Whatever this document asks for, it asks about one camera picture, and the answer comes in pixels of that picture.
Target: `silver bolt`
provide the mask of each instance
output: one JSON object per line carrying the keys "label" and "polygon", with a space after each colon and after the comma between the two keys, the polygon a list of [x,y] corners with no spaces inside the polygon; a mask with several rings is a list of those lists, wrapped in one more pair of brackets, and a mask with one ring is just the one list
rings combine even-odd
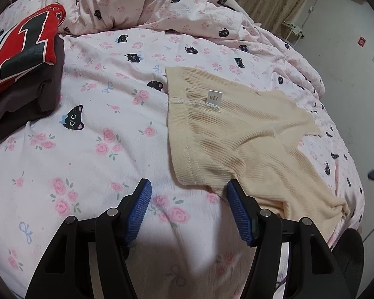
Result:
{"label": "silver bolt", "polygon": [[75,221],[75,216],[69,216],[65,218],[65,223],[66,224],[71,224]]}
{"label": "silver bolt", "polygon": [[303,222],[303,224],[304,225],[306,225],[306,226],[310,226],[311,225],[311,220],[310,220],[310,218],[304,218],[304,219],[302,219],[302,222]]}
{"label": "silver bolt", "polygon": [[118,209],[117,208],[111,208],[111,209],[107,210],[107,215],[109,215],[109,216],[114,216],[117,213],[118,213]]}
{"label": "silver bolt", "polygon": [[270,217],[270,215],[272,214],[272,212],[269,210],[269,209],[262,209],[260,211],[260,214],[264,217]]}

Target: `size label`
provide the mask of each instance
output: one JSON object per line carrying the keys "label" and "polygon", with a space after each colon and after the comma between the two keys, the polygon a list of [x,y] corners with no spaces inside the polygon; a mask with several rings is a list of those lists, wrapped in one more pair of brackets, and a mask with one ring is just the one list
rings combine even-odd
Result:
{"label": "size label", "polygon": [[220,103],[222,101],[223,92],[217,91],[208,91],[208,97],[206,98],[207,104],[213,104],[214,106],[220,107]]}

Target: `white wall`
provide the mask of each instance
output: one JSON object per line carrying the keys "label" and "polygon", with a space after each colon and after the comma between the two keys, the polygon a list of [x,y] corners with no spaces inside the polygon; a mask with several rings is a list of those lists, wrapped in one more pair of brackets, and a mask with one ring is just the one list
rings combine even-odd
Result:
{"label": "white wall", "polygon": [[[295,19],[302,26],[310,6],[307,0]],[[374,183],[367,172],[374,168],[374,11],[360,0],[318,0],[296,46],[320,73],[322,98],[352,158],[365,192],[364,238],[374,227]],[[364,47],[357,42],[366,39]],[[374,276],[374,233],[365,242],[365,270],[360,292]]]}

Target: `blue tip of device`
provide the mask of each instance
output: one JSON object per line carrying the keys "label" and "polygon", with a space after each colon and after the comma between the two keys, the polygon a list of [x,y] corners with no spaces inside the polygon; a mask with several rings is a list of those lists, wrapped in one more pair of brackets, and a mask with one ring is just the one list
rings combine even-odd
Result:
{"label": "blue tip of device", "polygon": [[151,200],[151,193],[151,182],[147,180],[134,203],[134,207],[127,217],[126,233],[124,237],[127,246],[137,237],[137,233]]}
{"label": "blue tip of device", "polygon": [[241,239],[248,245],[251,245],[254,241],[252,237],[252,225],[251,220],[246,213],[244,205],[234,188],[234,185],[230,182],[227,183],[227,200],[230,204],[231,212],[233,213],[234,220],[236,222],[238,232],[240,233]]}

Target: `dark brown fabric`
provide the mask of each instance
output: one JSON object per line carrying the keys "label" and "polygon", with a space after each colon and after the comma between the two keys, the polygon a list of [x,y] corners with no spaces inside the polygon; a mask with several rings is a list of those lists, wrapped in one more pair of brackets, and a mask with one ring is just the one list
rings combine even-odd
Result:
{"label": "dark brown fabric", "polygon": [[55,109],[65,57],[64,41],[58,35],[54,38],[54,50],[54,65],[38,66],[0,94],[0,140]]}

